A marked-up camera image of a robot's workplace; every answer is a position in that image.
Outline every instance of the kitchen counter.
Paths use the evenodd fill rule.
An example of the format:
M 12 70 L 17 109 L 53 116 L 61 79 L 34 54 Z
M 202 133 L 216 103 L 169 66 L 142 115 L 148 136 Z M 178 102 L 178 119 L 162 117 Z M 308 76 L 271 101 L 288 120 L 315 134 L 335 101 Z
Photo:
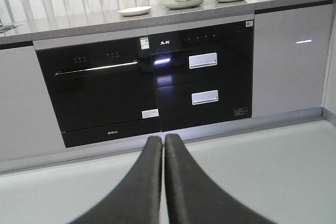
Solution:
M 244 0 L 232 3 L 205 0 L 198 7 L 179 10 L 169 10 L 163 5 L 153 5 L 148 14 L 133 17 L 122 17 L 118 10 L 109 10 L 69 17 L 38 19 L 1 34 L 0 45 L 176 24 L 190 20 L 248 14 L 260 9 L 320 1 L 328 0 Z

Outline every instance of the black appliance panel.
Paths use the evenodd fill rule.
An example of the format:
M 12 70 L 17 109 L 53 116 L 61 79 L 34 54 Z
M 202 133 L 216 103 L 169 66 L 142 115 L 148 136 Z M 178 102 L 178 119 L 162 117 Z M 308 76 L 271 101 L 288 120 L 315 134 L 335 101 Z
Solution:
M 218 101 L 192 105 L 192 94 L 218 91 Z M 161 130 L 171 131 L 251 117 L 251 82 L 198 81 L 156 89 Z
M 253 26 L 236 22 L 149 36 L 161 130 L 251 117 Z M 191 68 L 190 56 L 216 54 L 216 64 Z M 216 101 L 193 105 L 192 95 Z
M 141 49 L 140 38 L 41 50 L 37 56 L 63 134 L 142 121 L 142 111 L 158 107 L 149 50 Z M 153 120 L 148 123 L 152 130 L 146 133 L 160 131 Z M 121 137 L 108 132 L 104 141 Z

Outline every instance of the wall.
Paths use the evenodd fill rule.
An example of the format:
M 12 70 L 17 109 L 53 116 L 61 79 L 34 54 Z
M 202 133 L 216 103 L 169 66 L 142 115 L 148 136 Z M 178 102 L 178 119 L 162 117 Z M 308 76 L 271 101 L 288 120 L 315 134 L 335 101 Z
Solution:
M 332 48 L 324 107 L 336 115 L 336 34 Z

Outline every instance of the baseboard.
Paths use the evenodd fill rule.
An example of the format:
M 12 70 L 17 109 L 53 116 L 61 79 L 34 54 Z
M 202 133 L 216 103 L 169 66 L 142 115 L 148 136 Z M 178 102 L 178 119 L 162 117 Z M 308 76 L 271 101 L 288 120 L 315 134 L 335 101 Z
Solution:
M 322 115 L 324 119 L 328 120 L 330 123 L 336 126 L 336 115 L 334 113 L 327 110 L 326 108 L 323 108 Z

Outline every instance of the gray cabinet door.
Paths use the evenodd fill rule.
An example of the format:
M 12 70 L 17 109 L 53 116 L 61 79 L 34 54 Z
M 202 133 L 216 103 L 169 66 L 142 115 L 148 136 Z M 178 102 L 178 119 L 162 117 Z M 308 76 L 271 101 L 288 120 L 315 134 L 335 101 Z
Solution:
M 255 15 L 252 116 L 321 106 L 333 6 Z
M 64 150 L 33 46 L 0 51 L 0 161 Z

